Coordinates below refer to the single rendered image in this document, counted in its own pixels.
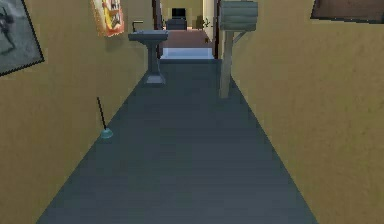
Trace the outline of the dark grey cabinet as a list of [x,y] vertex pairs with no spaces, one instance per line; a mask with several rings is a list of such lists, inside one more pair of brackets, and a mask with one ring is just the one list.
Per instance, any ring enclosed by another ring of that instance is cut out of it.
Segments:
[[186,30],[187,21],[185,19],[168,19],[166,21],[167,30]]

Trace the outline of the grey pedestal sink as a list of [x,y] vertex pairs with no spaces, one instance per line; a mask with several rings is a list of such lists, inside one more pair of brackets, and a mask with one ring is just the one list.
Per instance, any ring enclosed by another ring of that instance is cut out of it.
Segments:
[[157,57],[157,47],[168,39],[167,30],[139,30],[128,35],[130,41],[139,42],[148,50],[148,69],[144,75],[145,84],[165,84]]

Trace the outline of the yellow and red wall poster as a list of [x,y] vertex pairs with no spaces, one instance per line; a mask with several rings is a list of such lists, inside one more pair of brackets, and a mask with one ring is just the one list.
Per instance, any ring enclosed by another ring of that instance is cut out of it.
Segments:
[[121,0],[90,0],[99,36],[113,37],[124,32]]

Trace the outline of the brown framed wall picture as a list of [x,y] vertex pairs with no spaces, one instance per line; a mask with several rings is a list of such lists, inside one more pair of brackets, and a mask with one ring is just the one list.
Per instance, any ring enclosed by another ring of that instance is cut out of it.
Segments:
[[384,24],[384,0],[314,0],[311,19]]

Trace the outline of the grey framed wall picture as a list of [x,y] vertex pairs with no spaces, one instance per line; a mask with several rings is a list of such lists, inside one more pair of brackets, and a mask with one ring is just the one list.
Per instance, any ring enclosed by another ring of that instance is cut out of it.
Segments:
[[44,61],[25,0],[0,0],[0,77]]

